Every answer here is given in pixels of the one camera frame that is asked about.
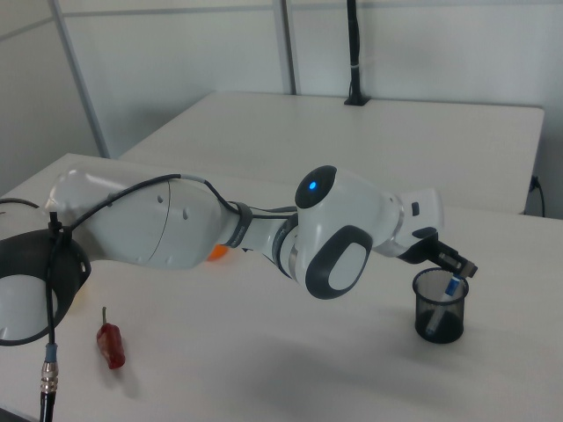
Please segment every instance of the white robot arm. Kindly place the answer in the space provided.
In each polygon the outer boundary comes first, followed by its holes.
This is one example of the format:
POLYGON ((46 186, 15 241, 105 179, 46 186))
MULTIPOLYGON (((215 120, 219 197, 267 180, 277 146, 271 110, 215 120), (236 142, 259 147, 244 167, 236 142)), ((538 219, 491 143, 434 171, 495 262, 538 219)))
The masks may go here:
POLYGON ((186 269, 226 244, 264 254, 319 299, 349 291, 371 251, 410 263, 430 259, 464 277, 477 270, 438 241, 442 203, 432 189, 394 195, 323 166, 297 188, 296 207, 261 210, 229 203, 192 176, 136 190, 153 176, 140 164, 82 164, 59 178, 44 208, 0 202, 0 346, 47 333, 42 275, 57 233, 63 240, 53 266, 56 324, 87 279, 89 261, 97 259, 186 269), (133 192, 79 219, 131 186, 133 192), (50 229, 47 212, 56 213, 50 229))

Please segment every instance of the white wall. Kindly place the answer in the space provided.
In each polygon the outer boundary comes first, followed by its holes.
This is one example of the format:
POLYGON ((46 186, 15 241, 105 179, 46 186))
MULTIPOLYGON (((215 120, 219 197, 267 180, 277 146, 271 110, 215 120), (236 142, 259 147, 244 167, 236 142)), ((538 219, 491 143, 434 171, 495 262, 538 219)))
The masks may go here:
MULTIPOLYGON (((345 3, 291 2, 298 92, 347 95, 345 3)), ((536 174, 548 216, 563 218, 563 2, 358 4, 362 90, 371 97, 545 109, 536 174)), ((530 202, 537 214, 535 194, 530 202)))
POLYGON ((278 3, 60 1, 110 156, 212 91, 289 92, 278 3))
POLYGON ((67 152, 97 155, 47 2, 0 0, 0 195, 67 152))

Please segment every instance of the black mesh cup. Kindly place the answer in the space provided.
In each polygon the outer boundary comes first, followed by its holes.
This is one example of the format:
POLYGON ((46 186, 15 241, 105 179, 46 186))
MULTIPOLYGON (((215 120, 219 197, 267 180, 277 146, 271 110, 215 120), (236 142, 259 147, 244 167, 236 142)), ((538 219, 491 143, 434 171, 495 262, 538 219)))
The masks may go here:
POLYGON ((464 332, 464 302, 469 293, 466 279, 442 268, 418 273, 413 280, 416 294, 414 328, 427 341, 456 341, 464 332))

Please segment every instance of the table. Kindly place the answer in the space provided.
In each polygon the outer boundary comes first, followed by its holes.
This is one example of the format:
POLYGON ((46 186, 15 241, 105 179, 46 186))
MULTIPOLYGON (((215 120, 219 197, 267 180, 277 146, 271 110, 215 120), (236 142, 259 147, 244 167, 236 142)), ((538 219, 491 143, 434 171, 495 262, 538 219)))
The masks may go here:
POLYGON ((297 185, 333 164, 395 192, 435 187, 445 204, 520 214, 538 108, 214 93, 121 156, 297 185))
MULTIPOLYGON (((68 155, 11 192, 43 201, 68 155)), ((291 201, 294 186, 208 177, 227 199, 291 201)), ((479 265, 465 332, 438 346, 414 330, 410 266, 373 254, 357 286, 314 299, 257 253, 231 251, 190 271, 114 262, 57 327, 55 416, 81 421, 559 421, 563 414, 563 223, 446 207, 442 240, 479 265), (128 362, 109 372, 101 307, 128 362)), ((0 407, 39 411, 46 340, 0 349, 0 407)))

